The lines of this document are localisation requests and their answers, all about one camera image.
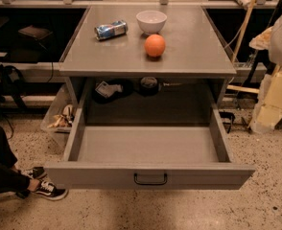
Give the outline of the orange fruit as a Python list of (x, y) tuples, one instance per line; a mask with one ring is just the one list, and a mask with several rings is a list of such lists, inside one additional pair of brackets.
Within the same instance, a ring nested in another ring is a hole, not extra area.
[(152, 34), (146, 39), (144, 48), (150, 57), (161, 57), (166, 48), (165, 39), (159, 34)]

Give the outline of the grey open top drawer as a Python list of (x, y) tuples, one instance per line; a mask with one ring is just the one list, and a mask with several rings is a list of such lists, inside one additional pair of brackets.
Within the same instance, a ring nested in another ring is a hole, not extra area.
[[(61, 161), (45, 169), (60, 188), (124, 190), (233, 190), (255, 172), (235, 162), (217, 109), (205, 126), (76, 125)], [(139, 186), (135, 173), (168, 182)]]

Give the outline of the black tape roll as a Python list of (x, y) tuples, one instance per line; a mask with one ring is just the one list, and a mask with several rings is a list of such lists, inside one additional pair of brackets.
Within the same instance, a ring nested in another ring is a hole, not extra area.
[(159, 81), (154, 77), (144, 77), (139, 82), (140, 94), (143, 96), (153, 96), (159, 92)]

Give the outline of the white paper packet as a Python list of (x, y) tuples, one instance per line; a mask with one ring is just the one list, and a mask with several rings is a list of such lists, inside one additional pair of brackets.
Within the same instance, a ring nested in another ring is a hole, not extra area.
[(108, 84), (102, 81), (96, 88), (95, 91), (105, 98), (110, 98), (114, 93), (123, 91), (123, 87), (120, 84)]

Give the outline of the grey cabinet table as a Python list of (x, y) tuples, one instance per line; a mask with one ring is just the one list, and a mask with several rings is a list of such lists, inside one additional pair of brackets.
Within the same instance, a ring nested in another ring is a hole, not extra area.
[(95, 5), (60, 72), (78, 92), (73, 126), (219, 127), (236, 74), (202, 7)]

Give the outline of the clear plastic bin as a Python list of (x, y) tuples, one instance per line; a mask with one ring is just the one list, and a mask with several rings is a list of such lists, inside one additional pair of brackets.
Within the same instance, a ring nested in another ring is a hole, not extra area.
[(75, 116), (75, 108), (64, 84), (51, 103), (40, 128), (46, 131), (60, 147), (65, 147)]

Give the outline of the blue crushed soda can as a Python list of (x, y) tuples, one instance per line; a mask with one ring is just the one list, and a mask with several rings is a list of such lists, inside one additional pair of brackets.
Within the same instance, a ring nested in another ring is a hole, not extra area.
[(110, 24), (104, 24), (94, 28), (95, 36), (99, 41), (118, 35), (125, 35), (128, 30), (128, 24), (124, 20), (117, 20)]

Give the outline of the white ceramic bowl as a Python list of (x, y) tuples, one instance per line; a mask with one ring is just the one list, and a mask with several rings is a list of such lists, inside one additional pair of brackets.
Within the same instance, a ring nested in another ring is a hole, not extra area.
[(136, 20), (143, 33), (152, 35), (163, 29), (167, 15), (161, 11), (141, 11), (136, 15)]

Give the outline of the black sneaker far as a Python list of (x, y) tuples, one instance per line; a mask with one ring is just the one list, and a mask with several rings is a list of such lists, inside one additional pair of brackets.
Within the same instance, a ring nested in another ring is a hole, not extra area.
[(33, 167), (31, 169), (22, 170), (21, 173), (31, 179), (42, 179), (47, 175), (43, 167)]

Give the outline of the black sneaker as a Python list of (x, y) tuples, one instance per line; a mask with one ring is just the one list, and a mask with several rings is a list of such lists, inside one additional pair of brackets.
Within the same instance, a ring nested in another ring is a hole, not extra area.
[(33, 167), (31, 169), (22, 170), (21, 173), (31, 179), (42, 179), (47, 175), (43, 167)]
[(68, 191), (58, 189), (52, 182), (41, 181), (34, 193), (49, 200), (61, 200), (66, 197)]

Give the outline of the dark notebook on shelf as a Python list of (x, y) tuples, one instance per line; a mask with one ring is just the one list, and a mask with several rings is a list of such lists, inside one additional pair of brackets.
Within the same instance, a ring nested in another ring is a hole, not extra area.
[(33, 25), (22, 28), (18, 34), (24, 38), (32, 38), (34, 40), (42, 40), (52, 34), (51, 31), (44, 28), (34, 27)]

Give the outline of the black sneaker near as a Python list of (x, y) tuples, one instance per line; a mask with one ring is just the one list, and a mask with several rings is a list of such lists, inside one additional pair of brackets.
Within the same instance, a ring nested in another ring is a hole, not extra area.
[(68, 191), (58, 189), (52, 182), (41, 181), (34, 193), (49, 200), (61, 200), (66, 197)]

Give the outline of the person's legs black trousers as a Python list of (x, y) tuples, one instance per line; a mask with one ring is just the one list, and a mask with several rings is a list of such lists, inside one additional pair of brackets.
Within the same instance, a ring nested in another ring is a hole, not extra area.
[(39, 179), (25, 176), (15, 166), (17, 158), (8, 143), (7, 135), (0, 127), (0, 194), (6, 192), (33, 191)]

